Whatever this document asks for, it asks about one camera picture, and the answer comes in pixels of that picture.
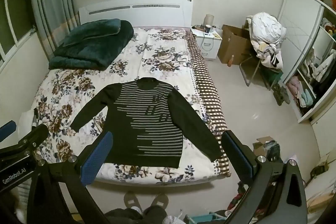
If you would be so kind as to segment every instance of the mattress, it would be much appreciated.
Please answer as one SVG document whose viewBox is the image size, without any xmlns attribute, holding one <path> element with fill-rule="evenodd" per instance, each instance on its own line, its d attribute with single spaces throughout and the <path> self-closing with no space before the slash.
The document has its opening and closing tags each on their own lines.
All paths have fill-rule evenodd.
<svg viewBox="0 0 336 224">
<path fill-rule="evenodd" d="M 45 76 L 32 108 L 49 137 L 38 148 L 49 163 L 79 155 L 104 126 L 107 107 L 78 133 L 70 124 L 82 107 L 103 87 L 154 77 L 174 86 L 192 105 L 221 144 L 226 124 L 216 88 L 192 34 L 183 29 L 135 28 L 134 37 L 105 71 L 55 69 Z M 104 163 L 96 179 L 110 183 L 172 185 L 199 183 L 230 176 L 228 158 L 215 162 L 184 138 L 179 168 Z"/>
</svg>

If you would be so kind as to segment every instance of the orange bottle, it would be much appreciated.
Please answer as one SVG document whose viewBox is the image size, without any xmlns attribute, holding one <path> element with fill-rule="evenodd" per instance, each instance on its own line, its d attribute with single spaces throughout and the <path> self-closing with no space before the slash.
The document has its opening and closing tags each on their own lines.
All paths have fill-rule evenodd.
<svg viewBox="0 0 336 224">
<path fill-rule="evenodd" d="M 234 56 L 234 55 L 232 55 L 232 56 L 231 56 L 231 58 L 230 58 L 229 62 L 227 63 L 227 66 L 228 66 L 228 67 L 231 67 L 231 65 L 232 65 L 232 62 L 233 62 L 233 58 L 235 58 L 235 56 Z"/>
</svg>

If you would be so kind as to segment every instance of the white nightstand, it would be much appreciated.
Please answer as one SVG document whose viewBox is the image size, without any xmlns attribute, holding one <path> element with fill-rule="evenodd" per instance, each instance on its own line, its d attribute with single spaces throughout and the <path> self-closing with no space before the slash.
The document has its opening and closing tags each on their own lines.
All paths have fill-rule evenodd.
<svg viewBox="0 0 336 224">
<path fill-rule="evenodd" d="M 222 42 L 221 38 L 217 38 L 213 35 L 213 33 L 217 32 L 205 33 L 195 29 L 191 29 L 191 31 L 196 36 L 196 42 L 201 49 L 202 56 L 204 58 L 216 59 L 217 52 Z"/>
</svg>

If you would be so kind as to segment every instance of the tile floor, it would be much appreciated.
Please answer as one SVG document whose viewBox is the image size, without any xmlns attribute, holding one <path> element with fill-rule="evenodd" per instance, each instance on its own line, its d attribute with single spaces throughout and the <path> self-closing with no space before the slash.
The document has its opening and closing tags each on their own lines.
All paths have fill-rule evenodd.
<svg viewBox="0 0 336 224">
<path fill-rule="evenodd" d="M 310 123 L 298 124 L 293 109 L 286 103 L 278 106 L 258 77 L 247 87 L 238 66 L 229 68 L 218 59 L 207 62 L 207 65 L 221 98 L 228 128 L 250 148 L 256 138 L 272 136 L 280 144 L 283 160 L 296 155 L 301 175 L 307 180 L 320 159 Z M 142 208 L 148 207 L 161 191 L 169 197 L 168 214 L 177 216 L 182 209 L 184 215 L 197 215 L 227 208 L 236 195 L 239 181 L 233 168 L 231 172 L 229 178 L 200 185 L 158 189 L 95 182 L 88 190 L 104 213 L 114 208 L 125 208 L 123 196 L 132 190 Z M 71 212 L 76 212 L 64 185 L 62 188 Z"/>
</svg>

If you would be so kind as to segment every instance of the black sweater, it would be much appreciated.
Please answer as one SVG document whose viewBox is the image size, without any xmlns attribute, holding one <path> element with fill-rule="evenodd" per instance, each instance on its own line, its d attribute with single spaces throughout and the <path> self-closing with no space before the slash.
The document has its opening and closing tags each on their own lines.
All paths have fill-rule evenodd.
<svg viewBox="0 0 336 224">
<path fill-rule="evenodd" d="M 103 131 L 113 134 L 113 147 L 105 162 L 178 168 L 183 136 L 211 161 L 222 155 L 206 124 L 168 83 L 146 77 L 108 85 L 83 107 L 71 128 L 78 132 L 105 106 Z"/>
</svg>

